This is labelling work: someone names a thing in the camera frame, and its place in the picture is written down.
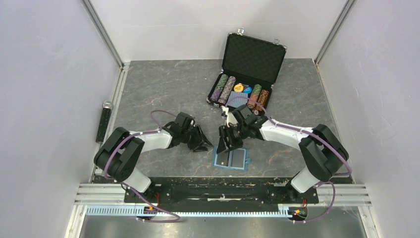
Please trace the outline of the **blue card holder wallet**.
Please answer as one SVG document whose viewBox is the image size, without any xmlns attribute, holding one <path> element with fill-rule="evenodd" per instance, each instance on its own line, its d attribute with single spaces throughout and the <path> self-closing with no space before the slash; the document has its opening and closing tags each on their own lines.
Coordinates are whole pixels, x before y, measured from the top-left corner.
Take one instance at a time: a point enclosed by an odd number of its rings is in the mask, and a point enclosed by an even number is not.
<svg viewBox="0 0 420 238">
<path fill-rule="evenodd" d="M 230 153 L 230 158 L 229 158 L 229 166 L 228 167 L 224 167 L 224 166 L 220 166 L 217 164 L 217 158 L 218 158 L 218 154 L 216 153 L 218 146 L 214 146 L 213 148 L 213 158 L 212 158 L 212 163 L 211 166 L 212 167 L 216 167 L 216 168 L 223 168 L 223 169 L 228 169 L 228 170 L 235 170 L 235 171 L 247 171 L 248 170 L 248 165 L 252 162 L 252 159 L 249 157 L 249 150 L 246 150 L 246 160 L 245 160 L 245 164 L 243 168 L 235 168 L 231 166 L 231 160 L 232 160 L 232 155 L 231 152 L 232 151 L 228 151 Z"/>
</svg>

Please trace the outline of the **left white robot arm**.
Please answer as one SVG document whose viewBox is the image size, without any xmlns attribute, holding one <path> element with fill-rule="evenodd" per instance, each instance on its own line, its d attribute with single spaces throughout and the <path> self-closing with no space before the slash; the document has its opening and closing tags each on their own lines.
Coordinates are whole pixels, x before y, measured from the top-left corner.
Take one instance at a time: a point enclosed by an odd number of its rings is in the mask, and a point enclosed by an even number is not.
<svg viewBox="0 0 420 238">
<path fill-rule="evenodd" d="M 152 180 L 136 165 L 144 152 L 169 149 L 186 144 L 193 152 L 207 151 L 212 143 L 207 139 L 195 119 L 184 112 L 175 115 L 173 121 L 158 125 L 155 130 L 128 131 L 116 128 L 94 156 L 94 164 L 102 169 L 104 177 L 123 183 L 137 191 L 144 202 L 150 202 L 156 195 Z"/>
</svg>

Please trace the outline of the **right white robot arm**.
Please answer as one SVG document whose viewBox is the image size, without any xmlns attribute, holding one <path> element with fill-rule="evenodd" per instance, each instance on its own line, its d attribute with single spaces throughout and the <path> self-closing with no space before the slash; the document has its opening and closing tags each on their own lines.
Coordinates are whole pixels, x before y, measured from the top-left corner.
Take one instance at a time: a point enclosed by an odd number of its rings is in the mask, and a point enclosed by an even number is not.
<svg viewBox="0 0 420 238">
<path fill-rule="evenodd" d="M 342 166 L 348 166 L 348 152 L 326 125 L 293 126 L 266 115 L 257 116 L 246 105 L 233 111 L 222 107 L 221 115 L 224 124 L 219 127 L 217 154 L 241 148 L 247 138 L 277 142 L 302 153 L 306 166 L 286 188 L 292 202 L 301 201 L 310 188 L 328 182 Z"/>
</svg>

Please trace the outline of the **black VIP card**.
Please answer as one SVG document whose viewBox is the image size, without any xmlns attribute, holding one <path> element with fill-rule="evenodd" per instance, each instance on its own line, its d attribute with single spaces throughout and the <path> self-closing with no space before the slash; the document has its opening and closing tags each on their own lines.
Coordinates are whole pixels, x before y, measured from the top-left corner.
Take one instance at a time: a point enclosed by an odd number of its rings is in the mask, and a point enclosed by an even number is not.
<svg viewBox="0 0 420 238">
<path fill-rule="evenodd" d="M 229 152 L 221 152 L 220 154 L 218 154 L 217 164 L 220 166 L 228 167 L 229 158 L 230 158 Z"/>
<path fill-rule="evenodd" d="M 231 166 L 235 168 L 243 168 L 246 160 L 246 150 L 236 149 L 231 152 Z"/>
</svg>

